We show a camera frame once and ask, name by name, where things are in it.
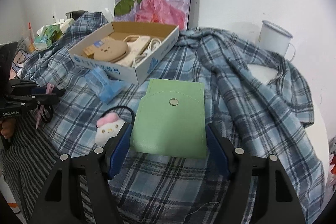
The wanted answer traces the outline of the white enamel mug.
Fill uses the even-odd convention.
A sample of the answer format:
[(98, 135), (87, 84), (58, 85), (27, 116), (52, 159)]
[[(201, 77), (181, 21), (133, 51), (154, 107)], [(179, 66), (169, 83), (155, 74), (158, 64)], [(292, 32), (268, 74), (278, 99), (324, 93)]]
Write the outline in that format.
[(268, 20), (263, 20), (256, 46), (267, 51), (278, 53), (283, 57), (285, 57), (288, 48), (291, 46), (293, 48), (293, 54), (289, 61), (293, 61), (296, 48), (291, 43), (292, 39), (293, 35), (284, 28)]

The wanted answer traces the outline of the round tan pouch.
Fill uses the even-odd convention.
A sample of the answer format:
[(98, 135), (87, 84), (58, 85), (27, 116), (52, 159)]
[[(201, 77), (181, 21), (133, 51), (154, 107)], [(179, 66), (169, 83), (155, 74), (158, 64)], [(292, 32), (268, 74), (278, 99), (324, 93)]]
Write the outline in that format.
[(126, 42), (107, 37), (94, 42), (93, 59), (97, 61), (116, 62), (129, 53)]

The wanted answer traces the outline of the open cardboard box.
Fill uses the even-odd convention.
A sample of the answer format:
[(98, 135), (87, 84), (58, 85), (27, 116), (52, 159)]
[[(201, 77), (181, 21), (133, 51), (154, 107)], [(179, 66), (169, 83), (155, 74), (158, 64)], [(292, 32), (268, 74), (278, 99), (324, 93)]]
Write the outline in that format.
[(179, 27), (144, 22), (111, 22), (77, 42), (72, 61), (82, 67), (100, 67), (107, 75), (130, 84), (142, 84), (177, 42)]

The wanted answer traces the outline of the yellow cigarette pack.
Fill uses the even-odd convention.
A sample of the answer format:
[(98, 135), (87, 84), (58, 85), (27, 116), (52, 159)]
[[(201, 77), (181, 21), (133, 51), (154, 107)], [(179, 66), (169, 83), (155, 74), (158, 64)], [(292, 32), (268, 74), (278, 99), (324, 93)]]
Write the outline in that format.
[(84, 50), (83, 50), (83, 53), (88, 58), (93, 59), (94, 53), (97, 52), (103, 45), (104, 45), (104, 43), (101, 40), (96, 41), (93, 44), (91, 44), (90, 46), (85, 47)]

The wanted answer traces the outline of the pink cartoon bag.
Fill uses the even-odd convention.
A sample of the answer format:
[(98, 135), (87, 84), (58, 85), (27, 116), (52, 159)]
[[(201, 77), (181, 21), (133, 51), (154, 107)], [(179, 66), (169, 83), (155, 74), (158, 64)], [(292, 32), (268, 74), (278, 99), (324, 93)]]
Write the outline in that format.
[(12, 62), (12, 70), (18, 73), (23, 64), (29, 59), (31, 53), (26, 46), (18, 47), (15, 51), (14, 60)]

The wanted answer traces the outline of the white plush keychain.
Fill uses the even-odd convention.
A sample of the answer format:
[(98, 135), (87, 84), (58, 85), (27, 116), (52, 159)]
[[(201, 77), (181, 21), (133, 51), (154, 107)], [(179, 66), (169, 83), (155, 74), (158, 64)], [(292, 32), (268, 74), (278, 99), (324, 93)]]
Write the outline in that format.
[(116, 137), (126, 123), (126, 121), (120, 118), (116, 113), (116, 110), (118, 109), (127, 110), (131, 115), (131, 124), (134, 124), (135, 113), (131, 108), (127, 106), (115, 106), (109, 108), (96, 122), (97, 130), (94, 141), (99, 147), (104, 147), (110, 138)]

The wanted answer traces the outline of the beige phone case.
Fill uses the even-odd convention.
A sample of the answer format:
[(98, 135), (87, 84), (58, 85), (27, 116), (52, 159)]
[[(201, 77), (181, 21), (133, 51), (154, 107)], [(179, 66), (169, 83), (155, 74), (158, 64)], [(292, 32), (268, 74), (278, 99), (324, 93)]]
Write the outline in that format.
[(123, 59), (117, 61), (116, 64), (131, 67), (133, 60), (147, 49), (150, 40), (150, 36), (128, 35), (123, 41), (127, 43), (129, 53)]

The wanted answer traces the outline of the blue plaid shirt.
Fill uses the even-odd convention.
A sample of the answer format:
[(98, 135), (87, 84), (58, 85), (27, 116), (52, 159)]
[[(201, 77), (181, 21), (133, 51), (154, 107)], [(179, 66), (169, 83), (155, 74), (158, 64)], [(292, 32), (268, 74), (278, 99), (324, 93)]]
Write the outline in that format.
[[(104, 24), (101, 13), (84, 14), (63, 38), (34, 53), (23, 67), (24, 79), (66, 90), (43, 131), (57, 151), (71, 156), (93, 148), (95, 122), (108, 106), (87, 86), (87, 69), (75, 65), (68, 51)], [(228, 31), (197, 28), (181, 32), (151, 78), (202, 83), (206, 123), (251, 155), (276, 155), (297, 193), (305, 221), (315, 221), (325, 176), (306, 133), (314, 123), (310, 88), (294, 65)], [(212, 223), (227, 191), (212, 158), (133, 151), (109, 184), (125, 223)]]

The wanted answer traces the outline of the crumpled green packaging pile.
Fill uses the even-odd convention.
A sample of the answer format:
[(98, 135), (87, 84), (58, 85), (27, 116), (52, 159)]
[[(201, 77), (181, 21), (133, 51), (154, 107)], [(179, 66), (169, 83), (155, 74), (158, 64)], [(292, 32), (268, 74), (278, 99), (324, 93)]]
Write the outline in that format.
[(65, 31), (74, 24), (74, 19), (60, 19), (58, 22), (45, 25), (37, 31), (37, 35), (34, 40), (34, 48), (37, 51), (49, 48), (54, 42), (56, 42)]

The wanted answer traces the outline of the plastic cup with straw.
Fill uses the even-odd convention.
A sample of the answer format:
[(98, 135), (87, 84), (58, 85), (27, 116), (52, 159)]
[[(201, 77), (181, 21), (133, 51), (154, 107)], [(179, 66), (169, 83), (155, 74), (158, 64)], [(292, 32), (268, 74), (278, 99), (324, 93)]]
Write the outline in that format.
[(28, 22), (27, 30), (25, 30), (22, 34), (23, 41), (25, 43), (25, 48), (27, 53), (33, 53), (35, 51), (34, 41), (35, 41), (35, 34), (31, 23)]

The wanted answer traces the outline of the pink handled scissors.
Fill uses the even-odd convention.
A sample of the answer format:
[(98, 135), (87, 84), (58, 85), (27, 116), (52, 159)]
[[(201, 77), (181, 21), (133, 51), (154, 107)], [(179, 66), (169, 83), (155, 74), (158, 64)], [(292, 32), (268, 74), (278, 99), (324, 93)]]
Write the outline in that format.
[[(48, 83), (46, 86), (45, 94), (50, 95), (52, 94), (52, 91), (54, 89), (54, 85), (51, 83)], [(39, 107), (38, 113), (37, 113), (37, 122), (35, 125), (35, 128), (38, 129), (41, 121), (44, 121), (45, 123), (48, 123), (47, 119), (49, 118), (48, 114), (45, 114), (45, 111), (47, 111), (47, 108), (44, 105), (41, 105)]]

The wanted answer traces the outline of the black white striped cloth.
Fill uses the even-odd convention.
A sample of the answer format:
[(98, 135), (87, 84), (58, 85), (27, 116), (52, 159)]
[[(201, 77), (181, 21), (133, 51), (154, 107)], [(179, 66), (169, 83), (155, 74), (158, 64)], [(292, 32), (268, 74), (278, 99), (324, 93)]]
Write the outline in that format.
[(93, 148), (96, 120), (102, 110), (68, 109), (49, 124), (36, 127), (28, 112), (15, 120), (10, 146), (1, 150), (5, 181), (25, 219), (30, 219), (45, 181), (62, 153), (84, 156)]

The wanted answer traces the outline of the green leather pouch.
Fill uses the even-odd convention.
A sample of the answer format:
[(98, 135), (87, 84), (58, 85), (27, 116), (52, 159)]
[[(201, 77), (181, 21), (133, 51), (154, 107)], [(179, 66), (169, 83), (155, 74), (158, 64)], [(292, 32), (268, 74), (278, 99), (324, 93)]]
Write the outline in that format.
[(204, 85), (151, 79), (135, 116), (130, 144), (141, 153), (204, 159)]

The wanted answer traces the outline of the blue plastic packet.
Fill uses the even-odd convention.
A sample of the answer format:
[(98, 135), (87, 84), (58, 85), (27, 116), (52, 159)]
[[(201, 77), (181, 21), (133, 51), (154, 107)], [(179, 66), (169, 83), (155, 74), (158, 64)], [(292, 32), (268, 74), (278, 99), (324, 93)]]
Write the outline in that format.
[(90, 89), (105, 104), (109, 104), (126, 87), (123, 81), (110, 80), (100, 67), (90, 70), (84, 77)]

